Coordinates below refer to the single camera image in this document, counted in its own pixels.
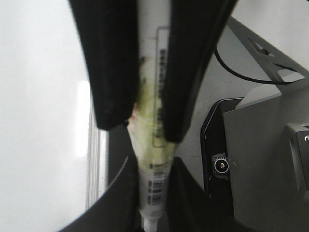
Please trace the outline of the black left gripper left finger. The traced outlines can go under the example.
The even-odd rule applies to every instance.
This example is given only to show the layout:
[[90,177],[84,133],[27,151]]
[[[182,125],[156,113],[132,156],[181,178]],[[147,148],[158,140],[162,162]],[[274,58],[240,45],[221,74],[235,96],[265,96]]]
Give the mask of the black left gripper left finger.
[[139,88],[137,1],[71,0],[86,61],[97,127],[128,120]]

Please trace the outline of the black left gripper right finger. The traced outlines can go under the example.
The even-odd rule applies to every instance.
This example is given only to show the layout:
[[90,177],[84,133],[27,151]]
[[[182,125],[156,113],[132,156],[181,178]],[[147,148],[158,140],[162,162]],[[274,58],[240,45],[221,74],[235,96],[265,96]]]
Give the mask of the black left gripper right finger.
[[171,1],[161,113],[168,142],[181,142],[190,128],[203,76],[236,4],[235,0]]

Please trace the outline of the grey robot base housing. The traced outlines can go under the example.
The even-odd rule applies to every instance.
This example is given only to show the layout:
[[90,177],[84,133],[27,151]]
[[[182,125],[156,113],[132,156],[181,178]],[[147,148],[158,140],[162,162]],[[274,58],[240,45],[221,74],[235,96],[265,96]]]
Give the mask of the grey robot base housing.
[[228,26],[271,80],[224,113],[234,217],[264,232],[309,229],[309,70],[238,20]]

